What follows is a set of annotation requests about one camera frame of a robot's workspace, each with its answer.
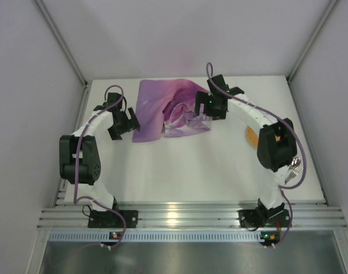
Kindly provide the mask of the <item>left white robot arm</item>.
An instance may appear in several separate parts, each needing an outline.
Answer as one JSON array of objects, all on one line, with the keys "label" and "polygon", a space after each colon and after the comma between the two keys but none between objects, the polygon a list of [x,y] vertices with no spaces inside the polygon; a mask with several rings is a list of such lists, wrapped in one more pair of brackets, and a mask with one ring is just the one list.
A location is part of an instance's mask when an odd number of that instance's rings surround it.
[{"label": "left white robot arm", "polygon": [[106,134],[113,141],[140,129],[133,108],[121,93],[109,92],[103,104],[94,108],[88,120],[74,133],[59,139],[60,177],[73,185],[72,202],[89,202],[96,211],[117,211],[115,197],[101,177],[99,142]]}]

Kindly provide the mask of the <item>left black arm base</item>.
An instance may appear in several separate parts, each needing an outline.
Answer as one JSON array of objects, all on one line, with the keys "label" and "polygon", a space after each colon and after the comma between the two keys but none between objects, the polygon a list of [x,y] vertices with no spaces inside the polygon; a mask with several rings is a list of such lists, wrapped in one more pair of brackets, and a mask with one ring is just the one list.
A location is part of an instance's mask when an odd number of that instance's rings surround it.
[{"label": "left black arm base", "polygon": [[[137,210],[120,210],[119,213],[126,221],[126,228],[136,228],[139,212]],[[88,228],[123,228],[122,219],[111,211],[91,211]]]}]

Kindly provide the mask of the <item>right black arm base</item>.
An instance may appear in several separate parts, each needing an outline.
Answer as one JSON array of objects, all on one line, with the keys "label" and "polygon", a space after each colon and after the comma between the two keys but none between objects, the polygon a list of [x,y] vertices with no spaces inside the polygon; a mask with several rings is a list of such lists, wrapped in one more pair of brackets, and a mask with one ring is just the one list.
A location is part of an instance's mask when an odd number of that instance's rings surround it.
[{"label": "right black arm base", "polygon": [[256,209],[242,209],[238,212],[240,227],[255,231],[259,228],[286,228],[290,224],[290,214],[286,209],[280,211],[260,211]]}]

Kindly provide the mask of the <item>purple printed placemat cloth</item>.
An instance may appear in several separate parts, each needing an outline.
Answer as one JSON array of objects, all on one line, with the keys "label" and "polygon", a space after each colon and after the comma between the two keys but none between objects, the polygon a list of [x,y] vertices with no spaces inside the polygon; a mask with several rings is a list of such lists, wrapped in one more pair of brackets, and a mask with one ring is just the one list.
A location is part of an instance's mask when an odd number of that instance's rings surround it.
[{"label": "purple printed placemat cloth", "polygon": [[206,116],[195,117],[196,93],[207,90],[187,79],[149,80],[139,83],[136,117],[140,128],[132,141],[143,143],[210,131]]}]

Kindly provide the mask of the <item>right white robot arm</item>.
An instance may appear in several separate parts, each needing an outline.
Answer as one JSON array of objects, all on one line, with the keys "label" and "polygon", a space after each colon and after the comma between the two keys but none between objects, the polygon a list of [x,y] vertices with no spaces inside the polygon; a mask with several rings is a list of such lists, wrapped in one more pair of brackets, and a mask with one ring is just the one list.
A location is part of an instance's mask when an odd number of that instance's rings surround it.
[{"label": "right white robot arm", "polygon": [[297,154],[295,137],[289,131],[293,122],[286,118],[281,123],[257,109],[242,89],[230,88],[222,75],[210,78],[207,84],[210,92],[198,91],[195,95],[193,116],[205,115],[213,120],[223,120],[227,113],[233,113],[256,133],[257,159],[265,175],[259,201],[267,210],[281,206],[280,186],[285,185],[289,166]]}]

